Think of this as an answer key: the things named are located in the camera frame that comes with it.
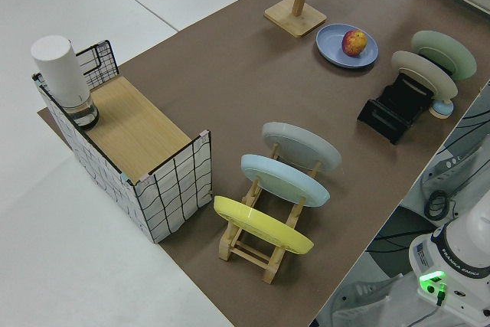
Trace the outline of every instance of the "plate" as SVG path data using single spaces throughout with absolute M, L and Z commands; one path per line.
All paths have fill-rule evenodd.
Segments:
M 305 254 L 313 248 L 313 242 L 292 227 L 240 202 L 217 195 L 214 210 L 252 235 L 289 252 Z
M 251 181 L 286 201 L 298 204 L 306 199 L 306 207 L 320 207 L 330 199 L 330 193 L 314 178 L 285 164 L 259 155 L 243 155 L 242 172 Z
M 320 172 L 330 172 L 340 165 L 342 156 L 322 137 L 286 123 L 271 122 L 262 127 L 262 138 L 272 148 L 279 144 L 279 157 L 292 165 L 312 170 L 321 162 Z
M 419 31 L 411 41 L 412 52 L 451 72 L 453 80 L 464 80 L 476 73 L 476 60 L 459 41 L 436 31 Z
M 366 34 L 367 45 L 357 57 L 349 57 L 342 51 L 342 38 L 344 38 L 345 32 L 354 29 L 363 31 Z M 374 63 L 378 53 L 376 41 L 366 31 L 355 26 L 343 24 L 328 25 L 318 31 L 318 34 L 316 34 L 316 46 L 326 60 L 344 68 L 366 67 Z
M 435 100 L 451 100 L 458 87 L 444 71 L 420 55 L 409 51 L 396 51 L 391 65 L 398 73 L 406 74 L 434 93 Z

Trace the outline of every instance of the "wire basket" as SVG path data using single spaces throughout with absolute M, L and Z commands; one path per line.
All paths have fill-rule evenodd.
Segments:
M 107 40 L 77 53 L 77 59 L 91 90 L 119 74 Z M 132 183 L 51 96 L 42 75 L 32 79 L 80 164 L 152 242 L 176 232 L 211 201 L 211 132 L 203 131 Z

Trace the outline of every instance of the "green light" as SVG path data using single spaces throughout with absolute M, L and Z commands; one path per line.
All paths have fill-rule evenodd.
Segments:
M 420 282 L 428 281 L 431 279 L 439 278 L 442 279 L 446 274 L 443 271 L 435 271 L 428 273 L 427 275 L 422 275 L 419 277 Z
M 427 275 L 422 275 L 421 277 L 419 277 L 420 286 L 422 287 L 422 290 L 432 293 L 433 292 L 432 283 L 439 282 L 445 276 L 446 274 L 443 271 L 435 271 L 435 272 L 428 273 Z

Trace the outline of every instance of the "blue plate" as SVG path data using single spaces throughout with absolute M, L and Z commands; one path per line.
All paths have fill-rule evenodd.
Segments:
M 357 57 L 349 57 L 342 51 L 342 38 L 344 38 L 345 32 L 353 29 L 361 30 L 355 26 L 333 24 L 318 31 L 316 46 L 318 46 L 320 54 L 331 63 L 344 68 L 362 68 L 374 63 L 378 53 L 376 41 L 364 30 L 361 31 L 366 34 L 367 45 Z
M 330 193 L 314 178 L 283 162 L 259 155 L 243 155 L 242 172 L 251 181 L 286 201 L 298 204 L 304 198 L 306 207 L 320 207 Z

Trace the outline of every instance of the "wooden mug tree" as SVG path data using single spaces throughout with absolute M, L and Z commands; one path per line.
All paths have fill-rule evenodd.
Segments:
M 283 0 L 266 9 L 264 15 L 295 38 L 303 37 L 327 19 L 305 0 Z

